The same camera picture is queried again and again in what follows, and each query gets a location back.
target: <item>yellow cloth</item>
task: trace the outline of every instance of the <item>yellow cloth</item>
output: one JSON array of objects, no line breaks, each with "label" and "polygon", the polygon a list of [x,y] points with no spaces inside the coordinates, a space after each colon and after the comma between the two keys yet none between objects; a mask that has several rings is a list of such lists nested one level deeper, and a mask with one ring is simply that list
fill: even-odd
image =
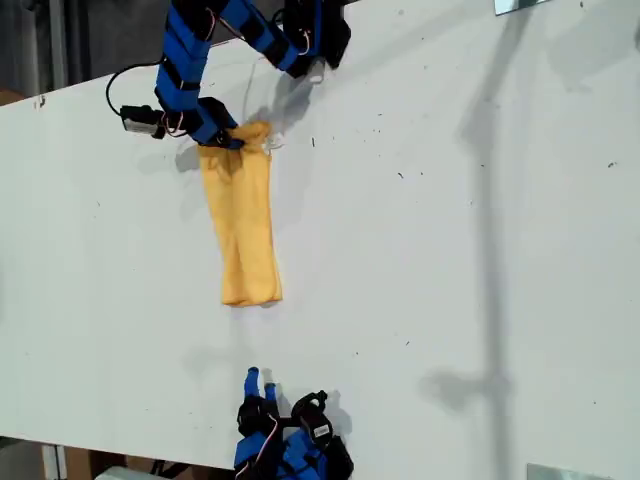
[{"label": "yellow cloth", "polygon": [[222,303],[259,305],[282,299],[273,254],[269,171],[262,144],[268,123],[231,130],[245,141],[240,150],[199,147],[200,170],[224,258]]}]

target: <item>black cable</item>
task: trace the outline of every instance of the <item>black cable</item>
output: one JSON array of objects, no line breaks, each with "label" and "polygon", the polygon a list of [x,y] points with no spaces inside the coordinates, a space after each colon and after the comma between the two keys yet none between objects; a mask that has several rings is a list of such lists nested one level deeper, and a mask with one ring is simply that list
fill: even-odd
[{"label": "black cable", "polygon": [[154,67],[156,65],[160,65],[162,63],[162,60],[164,58],[163,57],[158,60],[157,62],[153,62],[153,63],[134,63],[133,65],[129,65],[128,67],[123,68],[122,70],[116,72],[113,74],[113,76],[111,77],[111,79],[109,80],[109,83],[107,83],[107,88],[105,89],[105,96],[107,97],[107,103],[109,104],[109,107],[111,108],[111,110],[113,111],[113,113],[115,113],[116,115],[118,115],[119,117],[121,117],[122,115],[120,115],[120,112],[118,112],[115,107],[113,106],[113,104],[111,103],[111,96],[110,96],[110,92],[111,92],[111,85],[113,84],[114,80],[116,78],[118,78],[120,75],[122,75],[125,72],[128,72],[129,70],[133,70],[134,68],[139,68],[139,67]]}]

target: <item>white table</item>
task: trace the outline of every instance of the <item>white table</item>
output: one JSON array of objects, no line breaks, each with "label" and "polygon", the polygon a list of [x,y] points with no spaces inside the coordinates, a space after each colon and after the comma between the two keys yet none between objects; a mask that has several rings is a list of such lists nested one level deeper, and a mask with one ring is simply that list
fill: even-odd
[{"label": "white table", "polygon": [[0,434],[228,467],[256,364],[331,393],[357,480],[635,480],[640,3],[346,14],[310,95],[240,41],[205,74],[285,131],[271,308],[220,305],[191,141],[125,133],[106,78],[0,110]]}]

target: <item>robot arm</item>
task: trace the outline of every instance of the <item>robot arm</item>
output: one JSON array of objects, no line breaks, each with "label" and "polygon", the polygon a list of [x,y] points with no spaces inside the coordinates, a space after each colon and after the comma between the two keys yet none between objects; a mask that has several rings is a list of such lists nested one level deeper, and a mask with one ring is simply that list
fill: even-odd
[{"label": "robot arm", "polygon": [[201,145],[240,148],[226,129],[237,126],[224,105],[199,98],[216,22],[240,32],[253,49],[294,78],[323,57],[337,68],[351,37],[342,18],[342,0],[285,0],[281,30],[267,22],[249,0],[172,0],[155,93],[163,112],[149,106],[120,111],[129,131],[155,138],[184,130]]},{"label": "robot arm", "polygon": [[[236,480],[348,480],[353,461],[342,439],[324,415],[324,391],[296,402],[291,417],[278,412],[275,385],[265,384],[260,396],[258,369],[252,367],[244,382],[244,402],[238,410]],[[283,437],[285,428],[296,431]]]}]

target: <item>floor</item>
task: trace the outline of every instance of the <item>floor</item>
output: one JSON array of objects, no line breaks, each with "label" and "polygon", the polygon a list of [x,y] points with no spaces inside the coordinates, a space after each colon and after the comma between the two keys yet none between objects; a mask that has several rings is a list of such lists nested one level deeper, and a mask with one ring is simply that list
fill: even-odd
[{"label": "floor", "polygon": [[1,448],[0,478],[11,480],[43,479],[40,445],[31,442],[19,442]]}]

